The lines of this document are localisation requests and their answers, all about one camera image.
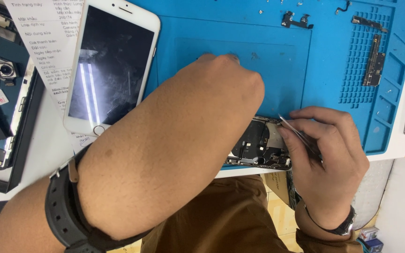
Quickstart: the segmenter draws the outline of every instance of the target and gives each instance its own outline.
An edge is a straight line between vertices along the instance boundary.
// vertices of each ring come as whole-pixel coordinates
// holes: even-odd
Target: black watch strap
[[[87,149],[88,147],[71,159],[68,166],[57,170],[51,176],[46,193],[46,219],[55,237],[67,248],[66,253],[103,253],[132,244],[150,232],[115,241],[99,229],[90,226],[82,212],[77,194],[79,175],[77,171],[73,172],[76,168],[69,168],[79,163]]]
[[[304,209],[307,212],[307,215],[309,216],[309,218],[321,229],[323,229],[326,232],[329,232],[331,234],[336,234],[336,235],[348,235],[351,230],[352,230],[352,225],[354,223],[354,218],[356,217],[356,212],[354,211],[354,208],[351,206],[351,209],[349,211],[348,217],[346,217],[346,220],[340,224],[340,226],[338,226],[335,229],[324,229],[323,227],[321,227],[320,225],[318,225],[311,217],[311,215],[309,214],[309,210],[307,210],[306,205],[304,205]]]

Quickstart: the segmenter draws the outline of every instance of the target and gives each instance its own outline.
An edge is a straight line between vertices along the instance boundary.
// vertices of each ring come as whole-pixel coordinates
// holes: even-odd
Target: brown pants
[[[304,252],[362,252],[350,239],[329,243],[300,230]],[[287,253],[267,210],[258,175],[216,179],[187,205],[159,224],[142,242],[142,253]]]

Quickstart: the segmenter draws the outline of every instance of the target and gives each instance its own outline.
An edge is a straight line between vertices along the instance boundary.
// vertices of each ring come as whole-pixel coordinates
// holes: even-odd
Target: camera lens
[[[1,71],[1,73],[3,73],[6,76],[12,74],[12,68],[7,65],[1,66],[0,71]]]

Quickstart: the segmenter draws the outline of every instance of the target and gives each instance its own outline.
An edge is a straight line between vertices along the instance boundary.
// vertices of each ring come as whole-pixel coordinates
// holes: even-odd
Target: phone screen
[[[113,125],[134,109],[153,37],[89,6],[68,116]]]

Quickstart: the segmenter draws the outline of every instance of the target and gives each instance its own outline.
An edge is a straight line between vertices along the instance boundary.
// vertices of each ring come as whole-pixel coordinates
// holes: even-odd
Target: finger
[[[206,62],[206,61],[213,60],[215,58],[216,58],[216,56],[214,54],[205,53],[205,54],[201,55],[196,61],[197,62]]]
[[[231,58],[233,61],[235,61],[236,63],[240,64],[240,60],[237,57],[237,55],[234,54],[226,54],[226,56],[228,56],[229,58]]]
[[[293,171],[306,171],[310,169],[309,156],[307,155],[306,147],[296,134],[281,126],[276,128],[279,134],[284,139],[285,145],[289,149],[290,158],[292,159]]]
[[[294,119],[315,119],[324,124],[334,125],[342,136],[346,148],[353,157],[363,156],[363,148],[360,143],[359,131],[351,117],[351,114],[325,107],[309,106],[301,110],[293,111],[290,116]]]
[[[290,120],[289,124],[298,131],[303,131],[317,140],[318,149],[323,156],[323,160],[332,159],[332,161],[340,163],[342,159],[351,157],[342,136],[335,126],[309,119]]]

